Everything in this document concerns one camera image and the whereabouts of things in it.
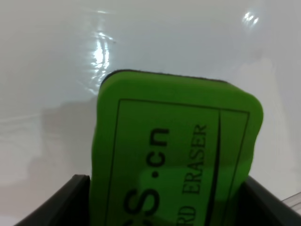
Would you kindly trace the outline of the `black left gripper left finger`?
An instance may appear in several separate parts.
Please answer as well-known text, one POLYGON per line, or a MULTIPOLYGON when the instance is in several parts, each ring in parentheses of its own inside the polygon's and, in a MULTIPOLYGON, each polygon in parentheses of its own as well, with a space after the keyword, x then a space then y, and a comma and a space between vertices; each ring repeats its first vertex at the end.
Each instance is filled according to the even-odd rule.
POLYGON ((18 226, 88 226, 90 177, 74 175, 18 226))

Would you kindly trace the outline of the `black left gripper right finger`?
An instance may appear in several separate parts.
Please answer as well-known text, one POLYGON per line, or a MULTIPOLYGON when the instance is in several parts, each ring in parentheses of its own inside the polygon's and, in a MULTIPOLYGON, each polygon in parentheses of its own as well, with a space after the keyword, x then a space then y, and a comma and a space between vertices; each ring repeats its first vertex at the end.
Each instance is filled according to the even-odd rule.
POLYGON ((299 226, 301 216, 252 177, 247 177, 234 195, 227 226, 299 226))

